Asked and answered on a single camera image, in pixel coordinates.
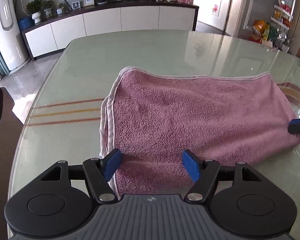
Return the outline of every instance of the white logo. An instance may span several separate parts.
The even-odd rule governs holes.
[[[152,201],[156,201],[157,199],[155,197],[150,197],[147,200],[150,201],[150,202],[152,202]]]

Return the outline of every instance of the brown chair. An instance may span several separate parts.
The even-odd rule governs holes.
[[[7,202],[13,156],[23,127],[12,112],[13,106],[14,101],[8,91],[0,88],[0,240],[8,238],[3,210]]]

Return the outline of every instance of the white cabinet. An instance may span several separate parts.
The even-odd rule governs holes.
[[[121,7],[121,29],[157,30],[159,24],[159,6]]]
[[[51,28],[58,49],[64,49],[72,40],[86,36],[82,14],[53,22]]]
[[[192,31],[195,9],[160,6],[159,30]]]
[[[57,50],[50,24],[46,24],[26,34],[33,57]]]
[[[83,14],[87,36],[121,31],[120,8],[111,8]]]

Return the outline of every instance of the gray floor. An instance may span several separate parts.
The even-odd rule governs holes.
[[[216,33],[216,34],[226,35],[226,32],[223,32],[215,27],[212,27],[210,25],[207,25],[199,21],[197,21],[197,26],[195,30],[197,32],[203,32],[203,33]]]
[[[61,53],[30,61],[18,72],[0,80],[0,87],[5,87],[14,100],[13,112],[24,124],[31,105],[49,71]]]

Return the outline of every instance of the towel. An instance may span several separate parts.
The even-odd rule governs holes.
[[[193,184],[181,154],[222,165],[255,164],[300,143],[295,113],[270,73],[252,77],[161,76],[120,71],[101,106],[101,157],[118,148],[110,181],[122,194],[185,193]]]

